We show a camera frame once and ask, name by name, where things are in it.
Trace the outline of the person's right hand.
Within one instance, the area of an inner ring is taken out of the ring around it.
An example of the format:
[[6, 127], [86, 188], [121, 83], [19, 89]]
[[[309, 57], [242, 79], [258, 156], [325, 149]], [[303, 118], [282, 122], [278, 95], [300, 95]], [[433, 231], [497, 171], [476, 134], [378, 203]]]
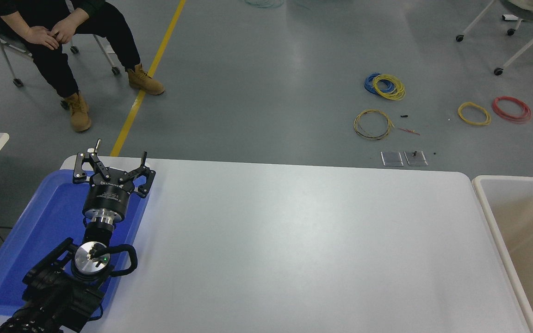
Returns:
[[37, 44], [47, 47], [50, 50], [57, 50], [59, 42], [51, 35], [47, 28], [42, 26], [28, 27], [23, 38], [31, 44]]

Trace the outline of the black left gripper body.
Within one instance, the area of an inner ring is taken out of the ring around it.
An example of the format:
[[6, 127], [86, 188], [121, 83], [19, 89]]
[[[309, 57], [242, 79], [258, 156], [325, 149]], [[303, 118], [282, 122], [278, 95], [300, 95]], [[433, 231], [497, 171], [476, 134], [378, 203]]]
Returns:
[[120, 184], [116, 179], [105, 180], [100, 173], [89, 179], [89, 192], [83, 205], [83, 215], [92, 216], [93, 211], [109, 210], [118, 216], [125, 216], [129, 198], [134, 191], [134, 182]]

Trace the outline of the person's left hand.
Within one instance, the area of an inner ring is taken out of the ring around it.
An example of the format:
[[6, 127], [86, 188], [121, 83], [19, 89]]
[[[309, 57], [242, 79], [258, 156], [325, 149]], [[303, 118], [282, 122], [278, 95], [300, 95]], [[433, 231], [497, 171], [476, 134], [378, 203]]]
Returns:
[[49, 36], [53, 37], [60, 44], [66, 44], [70, 42], [79, 25], [80, 22], [76, 18], [68, 16], [55, 24], [49, 32]]

